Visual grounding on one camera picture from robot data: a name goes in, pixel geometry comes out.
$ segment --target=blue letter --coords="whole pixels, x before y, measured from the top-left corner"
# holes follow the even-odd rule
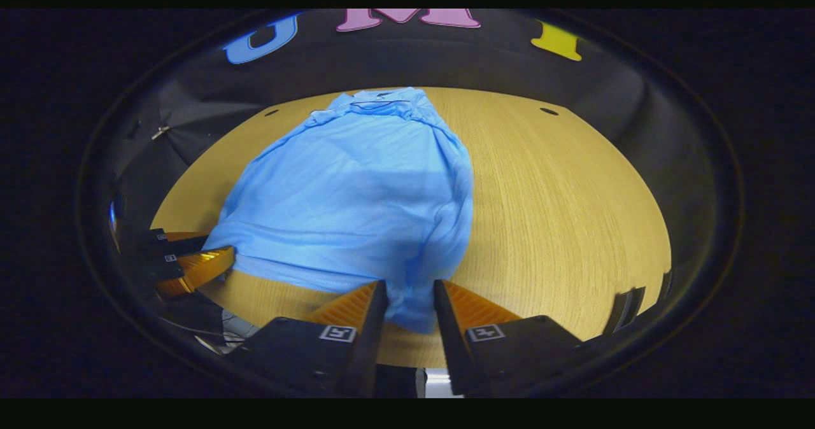
[[[267,26],[274,26],[273,40],[268,41],[268,43],[263,46],[257,48],[252,47],[250,45],[250,37],[252,37],[256,31],[250,32],[246,36],[232,41],[223,48],[227,51],[227,60],[232,64],[247,63],[285,46],[286,43],[291,41],[294,35],[297,34],[297,15],[278,20]]]

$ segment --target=yellow letter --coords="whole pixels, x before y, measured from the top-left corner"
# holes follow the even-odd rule
[[[582,60],[580,54],[577,53],[577,36],[570,32],[565,32],[557,26],[547,25],[542,21],[541,25],[544,26],[544,34],[542,34],[540,38],[532,40],[533,46],[544,49],[544,51],[556,53],[569,60]]]

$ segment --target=wooden table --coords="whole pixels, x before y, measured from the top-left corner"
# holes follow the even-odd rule
[[[602,333],[615,293],[644,286],[641,311],[656,302],[670,269],[667,229],[649,189],[607,139],[555,104],[421,88],[474,170],[471,240],[453,282],[519,316],[551,316],[583,340]],[[245,166],[338,95],[277,104],[236,127],[181,176],[152,226],[209,232]],[[201,292],[259,327],[277,316],[302,318],[337,297],[242,272]],[[446,367],[439,333],[395,325],[383,331],[379,362]]]

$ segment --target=wood grain surface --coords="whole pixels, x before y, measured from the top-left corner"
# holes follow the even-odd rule
[[[474,170],[471,240],[453,282],[519,316],[551,316],[583,340],[602,333],[615,293],[644,286],[641,311],[656,302],[670,269],[667,229],[649,189],[607,139],[555,104],[420,88],[466,145]],[[152,228],[209,232],[245,166],[338,95],[274,105],[236,127],[181,176]],[[241,272],[201,292],[258,326],[302,318],[338,296]],[[379,362],[446,367],[437,332],[395,325],[385,327]]]

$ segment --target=black background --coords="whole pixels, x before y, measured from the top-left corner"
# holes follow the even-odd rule
[[[73,228],[91,131],[167,55],[248,11],[5,10],[4,397],[236,397],[120,319]],[[815,394],[812,118],[815,11],[570,11],[654,57],[699,93],[733,140],[746,223],[731,275],[651,356],[583,395]]]

